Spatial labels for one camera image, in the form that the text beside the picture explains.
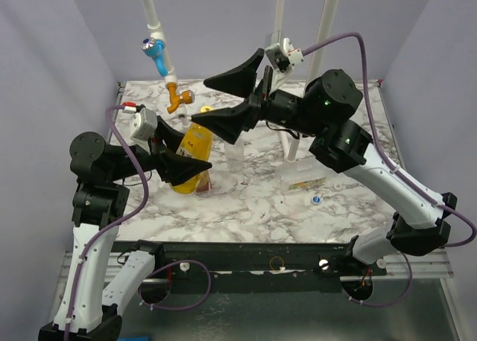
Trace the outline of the large clear plastic bottle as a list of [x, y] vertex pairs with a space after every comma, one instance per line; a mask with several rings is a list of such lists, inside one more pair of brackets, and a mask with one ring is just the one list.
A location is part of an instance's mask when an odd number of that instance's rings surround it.
[[313, 156], [285, 162], [276, 169], [276, 177], [282, 192], [320, 186], [329, 175], [329, 170]]

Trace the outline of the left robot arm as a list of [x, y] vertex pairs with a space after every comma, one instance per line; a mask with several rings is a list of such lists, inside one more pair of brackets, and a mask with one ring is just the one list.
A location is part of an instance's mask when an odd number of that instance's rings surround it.
[[130, 190], [118, 181], [137, 175], [149, 196], [146, 172], [180, 185], [212, 167], [210, 162], [177, 155], [183, 134], [161, 118], [153, 124], [148, 149], [122, 142], [111, 145], [95, 132], [72, 141], [70, 169], [77, 177], [72, 200], [73, 254], [63, 299], [54, 319], [41, 327], [39, 340], [117, 340], [122, 316], [141, 283], [160, 276], [165, 266], [161, 243], [138, 240], [114, 279], [105, 281], [110, 252], [120, 225], [138, 214], [145, 202], [124, 213]]

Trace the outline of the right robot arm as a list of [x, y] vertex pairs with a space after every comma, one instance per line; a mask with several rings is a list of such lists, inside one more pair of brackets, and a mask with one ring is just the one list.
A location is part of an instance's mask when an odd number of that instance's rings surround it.
[[363, 94], [350, 76], [330, 69], [299, 97], [272, 88], [270, 66], [261, 80], [256, 79], [264, 55], [260, 48], [240, 66], [205, 79], [207, 88], [243, 101], [232, 108], [195, 114], [192, 121], [229, 144], [258, 121], [311, 136], [309, 152], [321, 164], [360, 182], [393, 207], [391, 221], [350, 241], [342, 260], [351, 275], [362, 274], [377, 259], [395, 252], [423, 256], [444, 246], [451, 229], [445, 221], [446, 208], [455, 206], [456, 196], [430, 191], [399, 165], [385, 162], [376, 138], [351, 119]]

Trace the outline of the red gold labelled bottle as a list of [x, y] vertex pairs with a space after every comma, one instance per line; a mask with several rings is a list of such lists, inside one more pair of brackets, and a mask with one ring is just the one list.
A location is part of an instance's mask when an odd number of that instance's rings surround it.
[[202, 194], [209, 191], [212, 187], [209, 171], [205, 170], [200, 174], [200, 178], [195, 189], [196, 194]]

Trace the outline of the yellow bottle cap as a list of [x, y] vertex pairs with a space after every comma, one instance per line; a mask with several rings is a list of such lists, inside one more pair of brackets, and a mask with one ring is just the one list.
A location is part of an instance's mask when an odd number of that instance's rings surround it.
[[212, 110], [213, 110], [213, 108], [211, 106], [202, 106], [200, 108], [200, 113], [210, 112]]

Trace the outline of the small clear plastic bottle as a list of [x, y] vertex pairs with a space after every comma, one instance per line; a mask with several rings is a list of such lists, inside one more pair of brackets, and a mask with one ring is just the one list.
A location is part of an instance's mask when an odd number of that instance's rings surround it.
[[235, 144], [224, 144], [224, 154], [229, 171], [236, 173], [244, 164], [244, 141], [238, 138]]

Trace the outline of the yellow labelled bottle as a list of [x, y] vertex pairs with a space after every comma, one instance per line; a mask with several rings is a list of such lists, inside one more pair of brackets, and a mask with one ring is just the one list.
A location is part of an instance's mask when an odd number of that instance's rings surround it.
[[[176, 154], [203, 161], [209, 161], [213, 139], [214, 135], [211, 131], [199, 124], [192, 123], [183, 140], [181, 141]], [[195, 192], [199, 178], [200, 174], [183, 183], [182, 185], [172, 185], [171, 188], [180, 194], [191, 194]]]

